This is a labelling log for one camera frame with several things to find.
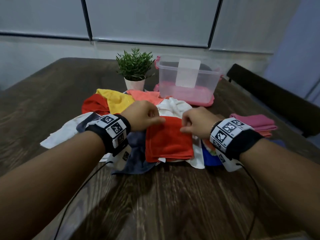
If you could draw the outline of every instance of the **left hand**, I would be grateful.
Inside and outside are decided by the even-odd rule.
[[[158,108],[149,101],[135,101],[121,115],[125,117],[130,125],[131,131],[143,131],[151,125],[161,124],[166,121],[159,116]]]

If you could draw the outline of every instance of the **storage bin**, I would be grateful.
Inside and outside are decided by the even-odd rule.
[[[181,59],[201,61],[200,68],[178,67]],[[163,98],[172,96],[175,99],[187,101],[190,104],[208,103],[222,74],[221,67],[211,59],[185,56],[161,56],[160,60],[156,62],[156,65],[159,67],[160,96]],[[179,85],[176,84],[178,70]],[[182,77],[186,77],[186,86],[181,80]],[[187,81],[190,77],[196,79],[195,85],[191,85],[193,87],[190,87],[190,81]]]

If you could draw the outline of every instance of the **crumpled white cloth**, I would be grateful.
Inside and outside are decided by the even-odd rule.
[[[40,145],[43,146],[44,148],[51,149],[56,145],[59,145],[60,143],[70,139],[71,137],[73,137],[75,134],[78,133],[78,131],[76,130],[77,125],[80,124],[82,121],[84,121],[92,113],[93,112],[84,113],[82,115],[79,115],[73,118],[72,120],[69,120],[60,129],[58,129],[54,133],[51,133],[50,136],[46,138],[44,141],[41,141]],[[106,162],[109,156],[110,156],[110,153],[105,154],[100,161]]]
[[[175,98],[168,98],[164,99],[160,104],[156,105],[159,110],[159,115],[161,116],[170,116],[170,117],[178,117],[182,118],[182,114],[192,109],[190,104],[187,104],[185,101],[180,101]],[[193,141],[193,151],[194,151],[194,158],[186,160],[192,167],[197,169],[204,169],[205,162],[203,159],[202,154],[202,147],[201,147],[201,139],[197,136],[192,136]]]

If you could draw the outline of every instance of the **right arm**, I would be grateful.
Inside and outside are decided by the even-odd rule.
[[[182,132],[202,139],[220,119],[203,107],[183,114]],[[320,165],[266,139],[240,154],[240,162],[315,238],[320,238]]]

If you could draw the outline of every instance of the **black chair backrest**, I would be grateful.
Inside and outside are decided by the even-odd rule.
[[[304,136],[320,133],[320,108],[316,105],[278,87],[238,64],[234,64],[226,75],[270,109],[288,119],[303,131]]]

